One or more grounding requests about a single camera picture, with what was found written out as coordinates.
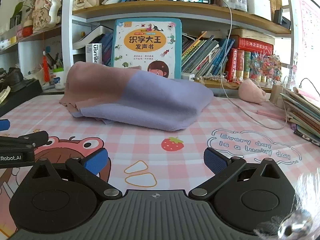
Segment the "purple and pink sweater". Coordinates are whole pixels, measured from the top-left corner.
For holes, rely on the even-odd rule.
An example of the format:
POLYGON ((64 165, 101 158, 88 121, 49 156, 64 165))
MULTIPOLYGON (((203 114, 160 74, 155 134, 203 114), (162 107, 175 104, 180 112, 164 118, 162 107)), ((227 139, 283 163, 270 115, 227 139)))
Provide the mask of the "purple and pink sweater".
POLYGON ((138 68, 77 62, 68 72, 60 103, 75 118, 173 132, 193 124, 213 98, 213 92, 200 83, 138 68))

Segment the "black leather shoe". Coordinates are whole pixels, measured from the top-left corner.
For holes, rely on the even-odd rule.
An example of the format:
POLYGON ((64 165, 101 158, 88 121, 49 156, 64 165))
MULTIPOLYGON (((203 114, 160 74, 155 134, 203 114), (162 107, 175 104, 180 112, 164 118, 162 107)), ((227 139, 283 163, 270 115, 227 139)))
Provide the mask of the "black leather shoe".
POLYGON ((24 87, 23 75, 20 68, 10 67, 8 72, 1 68, 1 92, 7 87, 10 88, 11 92, 17 92, 24 87))

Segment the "pink checkered table mat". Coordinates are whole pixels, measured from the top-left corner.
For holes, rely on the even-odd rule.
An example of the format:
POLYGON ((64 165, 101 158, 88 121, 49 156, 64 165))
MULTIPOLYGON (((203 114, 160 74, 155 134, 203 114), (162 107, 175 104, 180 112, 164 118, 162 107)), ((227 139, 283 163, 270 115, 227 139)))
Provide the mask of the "pink checkered table mat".
POLYGON ((290 127, 264 113, 281 114, 270 102, 240 101, 243 111, 225 98, 215 98, 189 128, 164 132, 92 118, 74 118, 59 96, 38 96, 5 115, 11 126, 5 136, 45 130, 52 145, 37 155, 51 161, 86 154, 104 146, 111 158, 110 183, 125 191, 190 190, 212 177, 203 153, 213 147, 227 157, 249 163, 274 159, 292 185, 301 174, 319 169, 319 147, 295 135, 290 127))

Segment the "red tassel ornament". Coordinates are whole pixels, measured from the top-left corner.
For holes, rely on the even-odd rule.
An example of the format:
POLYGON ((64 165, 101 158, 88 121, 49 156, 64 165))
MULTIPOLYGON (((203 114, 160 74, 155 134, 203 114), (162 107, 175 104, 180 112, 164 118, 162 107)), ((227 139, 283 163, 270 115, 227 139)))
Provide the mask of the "red tassel ornament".
POLYGON ((43 67, 43 74, 44 74, 44 81, 50 82, 50 74, 49 74, 49 67, 46 60, 46 52, 43 51, 43 57, 42 57, 42 67, 43 67))

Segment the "white tub pen holder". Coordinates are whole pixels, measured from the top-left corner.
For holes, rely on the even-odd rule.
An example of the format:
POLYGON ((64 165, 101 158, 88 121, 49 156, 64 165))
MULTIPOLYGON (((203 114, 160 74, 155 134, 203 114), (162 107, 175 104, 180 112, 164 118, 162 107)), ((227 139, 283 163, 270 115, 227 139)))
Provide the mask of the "white tub pen holder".
POLYGON ((55 89, 63 90, 66 84, 66 74, 63 68, 56 68, 53 70, 53 81, 55 89))

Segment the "pink pen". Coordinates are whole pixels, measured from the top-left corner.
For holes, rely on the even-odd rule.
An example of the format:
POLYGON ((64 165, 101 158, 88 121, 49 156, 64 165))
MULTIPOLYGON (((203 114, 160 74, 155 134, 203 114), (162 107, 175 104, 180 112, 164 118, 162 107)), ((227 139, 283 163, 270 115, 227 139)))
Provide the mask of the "pink pen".
POLYGON ((259 115, 262 115, 262 116, 269 117, 269 118, 274 118, 274 119, 278 119, 278 120, 285 120, 284 114, 278 114, 278 113, 262 111, 262 110, 257 110, 256 113, 259 115))

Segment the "pink plush toy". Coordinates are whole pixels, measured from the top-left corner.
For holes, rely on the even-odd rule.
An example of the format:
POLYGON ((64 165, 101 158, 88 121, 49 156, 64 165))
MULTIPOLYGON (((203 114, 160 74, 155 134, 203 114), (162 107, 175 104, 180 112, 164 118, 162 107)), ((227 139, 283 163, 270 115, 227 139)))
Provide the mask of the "pink plush toy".
POLYGON ((266 93, 251 79, 244 80, 238 89, 239 98, 246 102, 262 104, 266 101, 266 93))

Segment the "stack of books right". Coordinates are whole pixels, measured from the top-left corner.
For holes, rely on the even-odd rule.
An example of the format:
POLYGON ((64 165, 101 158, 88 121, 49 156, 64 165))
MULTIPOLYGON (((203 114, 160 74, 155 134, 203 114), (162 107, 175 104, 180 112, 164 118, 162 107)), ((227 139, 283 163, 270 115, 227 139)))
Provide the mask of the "stack of books right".
POLYGON ((319 97, 296 87, 293 90, 284 89, 280 95, 293 132, 319 146, 319 97))

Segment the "white usmile box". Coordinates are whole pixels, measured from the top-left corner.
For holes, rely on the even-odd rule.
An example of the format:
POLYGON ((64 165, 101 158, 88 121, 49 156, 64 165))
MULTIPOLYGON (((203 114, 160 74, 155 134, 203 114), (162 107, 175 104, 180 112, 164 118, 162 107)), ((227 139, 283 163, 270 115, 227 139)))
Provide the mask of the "white usmile box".
POLYGON ((86 45, 86 62, 102 64, 102 44, 90 43, 86 45))

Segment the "colourful flower decoration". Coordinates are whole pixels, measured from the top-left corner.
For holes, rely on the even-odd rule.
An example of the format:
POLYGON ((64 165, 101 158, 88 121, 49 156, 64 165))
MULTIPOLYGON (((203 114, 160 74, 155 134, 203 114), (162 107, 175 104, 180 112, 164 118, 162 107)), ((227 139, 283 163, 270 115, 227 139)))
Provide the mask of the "colourful flower decoration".
POLYGON ((250 78, 255 79, 258 76, 264 76, 267 79, 271 79, 273 83, 281 80, 281 61, 279 56, 265 54, 252 53, 249 61, 250 78))

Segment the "floral fabric bag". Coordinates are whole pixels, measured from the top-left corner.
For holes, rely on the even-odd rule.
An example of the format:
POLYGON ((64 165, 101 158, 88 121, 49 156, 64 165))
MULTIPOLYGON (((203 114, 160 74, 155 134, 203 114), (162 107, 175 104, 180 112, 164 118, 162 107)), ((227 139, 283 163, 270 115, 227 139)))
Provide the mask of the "floral fabric bag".
POLYGON ((59 24, 61 21, 61 16, 59 16, 61 5, 60 0, 36 0, 32 12, 33 32, 38 33, 59 24))

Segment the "red hardcover book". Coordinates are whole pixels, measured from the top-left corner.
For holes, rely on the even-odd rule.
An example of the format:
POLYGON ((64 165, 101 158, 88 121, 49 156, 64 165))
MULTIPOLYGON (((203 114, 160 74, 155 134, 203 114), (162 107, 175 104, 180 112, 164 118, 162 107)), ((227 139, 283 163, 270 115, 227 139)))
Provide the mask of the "red hardcover book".
POLYGON ((249 51, 249 52, 257 52, 264 53, 267 56, 271 56, 273 54, 273 45, 254 40, 251 38, 242 38, 239 35, 231 35, 231 38, 234 39, 233 48, 249 51))

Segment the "white wooden bookshelf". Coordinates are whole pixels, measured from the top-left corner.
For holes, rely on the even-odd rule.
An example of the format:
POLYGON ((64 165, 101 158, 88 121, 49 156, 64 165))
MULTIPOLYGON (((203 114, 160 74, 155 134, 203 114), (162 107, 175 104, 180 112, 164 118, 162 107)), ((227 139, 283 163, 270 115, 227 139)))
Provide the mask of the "white wooden bookshelf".
POLYGON ((293 58, 295 54, 295 26, 286 29, 259 16, 237 10, 229 11, 213 4, 138 1, 72 11, 72 0, 62 0, 61 25, 23 38, 1 51, 1 67, 8 69, 18 66, 23 75, 27 75, 42 62, 45 41, 60 37, 63 64, 65 70, 68 70, 75 62, 85 58, 84 49, 73 49, 72 46, 80 37, 80 32, 88 32, 100 24, 112 28, 116 19, 132 17, 179 18, 182 30, 194 35, 203 30, 228 29, 227 25, 232 22, 235 27, 258 31, 276 38, 290 38, 290 57, 293 58))

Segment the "teal children's character book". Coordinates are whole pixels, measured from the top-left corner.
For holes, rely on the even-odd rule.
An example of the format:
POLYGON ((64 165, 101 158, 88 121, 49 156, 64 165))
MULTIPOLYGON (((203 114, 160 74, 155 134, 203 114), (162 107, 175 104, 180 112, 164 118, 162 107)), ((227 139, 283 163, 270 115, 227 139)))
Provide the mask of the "teal children's character book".
POLYGON ((122 18, 115 22, 111 66, 140 67, 169 79, 181 78, 182 23, 178 18, 122 18))

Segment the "white storage box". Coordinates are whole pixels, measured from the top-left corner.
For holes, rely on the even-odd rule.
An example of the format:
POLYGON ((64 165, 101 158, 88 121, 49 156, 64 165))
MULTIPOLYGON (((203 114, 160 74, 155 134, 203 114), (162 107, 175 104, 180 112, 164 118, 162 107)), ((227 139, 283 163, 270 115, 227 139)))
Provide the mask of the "white storage box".
POLYGON ((247 12, 269 21, 271 18, 271 3, 269 0, 247 0, 247 12))

